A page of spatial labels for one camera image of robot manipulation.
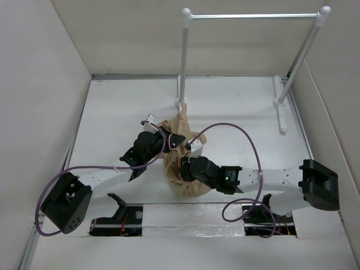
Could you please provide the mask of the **beige t shirt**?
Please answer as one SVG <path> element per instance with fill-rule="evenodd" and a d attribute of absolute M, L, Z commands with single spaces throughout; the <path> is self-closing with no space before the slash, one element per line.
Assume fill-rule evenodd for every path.
<path fill-rule="evenodd" d="M 185 141 L 173 148 L 169 153 L 162 154 L 164 159 L 165 174 L 173 193 L 179 198 L 199 197 L 207 194 L 210 188 L 198 180 L 187 181 L 186 166 L 189 151 L 185 148 L 186 143 L 194 139 L 198 133 L 191 130 L 187 117 L 187 104 L 182 104 L 182 110 L 170 120 L 163 120 L 158 124 L 168 132 L 185 137 Z"/>

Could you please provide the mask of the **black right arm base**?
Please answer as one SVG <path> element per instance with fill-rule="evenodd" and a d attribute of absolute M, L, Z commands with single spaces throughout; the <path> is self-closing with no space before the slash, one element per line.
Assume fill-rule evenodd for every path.
<path fill-rule="evenodd" d="M 285 215 L 273 214 L 274 221 L 270 213 L 257 203 L 252 212 L 244 218 L 245 236 L 259 236 L 269 238 L 273 228 L 273 236 L 296 236 L 295 222 L 292 212 Z"/>

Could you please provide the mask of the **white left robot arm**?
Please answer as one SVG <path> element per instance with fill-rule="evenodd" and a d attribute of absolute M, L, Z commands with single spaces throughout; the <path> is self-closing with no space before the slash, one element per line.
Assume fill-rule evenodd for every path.
<path fill-rule="evenodd" d="M 71 168 L 62 171 L 43 190 L 36 213 L 43 213 L 60 233 L 69 234 L 83 221 L 109 218 L 119 223 L 125 218 L 124 200 L 108 190 L 139 177 L 163 153 L 185 141 L 185 136 L 160 128 L 143 131 L 133 146 L 112 166 L 90 166 L 88 174 L 74 175 Z"/>

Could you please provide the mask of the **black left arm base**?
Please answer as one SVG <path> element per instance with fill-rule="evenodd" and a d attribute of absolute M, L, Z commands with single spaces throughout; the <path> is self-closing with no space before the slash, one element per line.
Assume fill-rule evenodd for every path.
<path fill-rule="evenodd" d="M 91 236 L 142 236 L 143 204 L 127 204 L 115 193 L 108 193 L 117 205 L 116 211 L 110 217 L 99 217 L 91 221 L 89 234 Z"/>

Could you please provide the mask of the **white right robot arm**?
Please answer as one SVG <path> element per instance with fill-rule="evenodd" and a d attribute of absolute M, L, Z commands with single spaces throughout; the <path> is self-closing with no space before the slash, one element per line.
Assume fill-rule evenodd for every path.
<path fill-rule="evenodd" d="M 198 180 L 226 195 L 265 191 L 260 215 L 266 221 L 310 206 L 324 211 L 340 209 L 338 174 L 312 159 L 305 159 L 301 166 L 259 171 L 217 166 L 203 156 L 185 157 L 179 171 L 186 182 Z"/>

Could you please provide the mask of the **pink wire hanger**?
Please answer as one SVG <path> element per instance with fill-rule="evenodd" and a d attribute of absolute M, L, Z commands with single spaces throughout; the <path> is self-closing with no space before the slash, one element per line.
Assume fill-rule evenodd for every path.
<path fill-rule="evenodd" d="M 180 173 L 180 166 L 181 166 L 181 160 L 177 154 L 177 148 L 173 146 L 172 142 L 171 142 L 171 138 L 172 138 L 172 135 L 173 134 L 170 134 L 169 135 L 169 138 L 168 138 L 168 147 L 170 149 L 170 151 L 174 151 L 175 152 L 175 156 L 177 158 L 177 165 L 178 165 L 178 178 L 179 179 L 182 179 L 182 176 L 181 176 L 181 173 Z"/>

